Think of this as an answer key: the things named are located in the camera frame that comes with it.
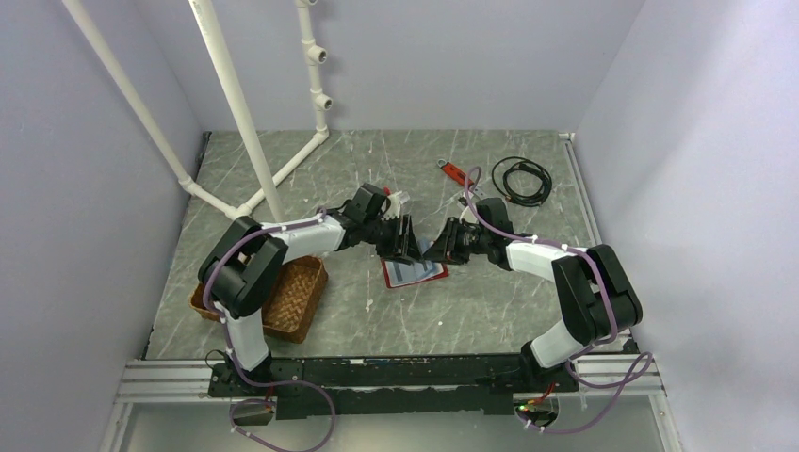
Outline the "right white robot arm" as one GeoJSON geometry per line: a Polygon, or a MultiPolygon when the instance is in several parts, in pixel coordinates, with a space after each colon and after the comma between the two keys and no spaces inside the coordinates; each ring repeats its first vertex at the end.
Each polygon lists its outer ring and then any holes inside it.
{"type": "Polygon", "coordinates": [[[504,270],[554,283],[561,318],[521,351],[526,360],[519,365],[519,378],[528,389],[545,389],[555,379],[556,366],[642,321],[641,302],[612,247],[573,248],[516,235],[498,198],[480,200],[472,210],[475,221],[449,218],[423,256],[464,265],[481,254],[504,270]]]}

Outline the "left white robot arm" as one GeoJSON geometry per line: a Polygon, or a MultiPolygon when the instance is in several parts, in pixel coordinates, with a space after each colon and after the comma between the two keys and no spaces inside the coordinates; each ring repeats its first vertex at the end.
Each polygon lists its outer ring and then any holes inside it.
{"type": "Polygon", "coordinates": [[[398,206],[381,188],[363,184],[342,205],[320,208],[309,218],[267,224],[244,216],[233,221],[201,264],[198,280],[204,306],[224,327],[224,353],[243,393],[259,395],[272,381],[262,311],[284,265],[362,243],[386,261],[421,261],[410,216],[389,214],[398,206]]]}

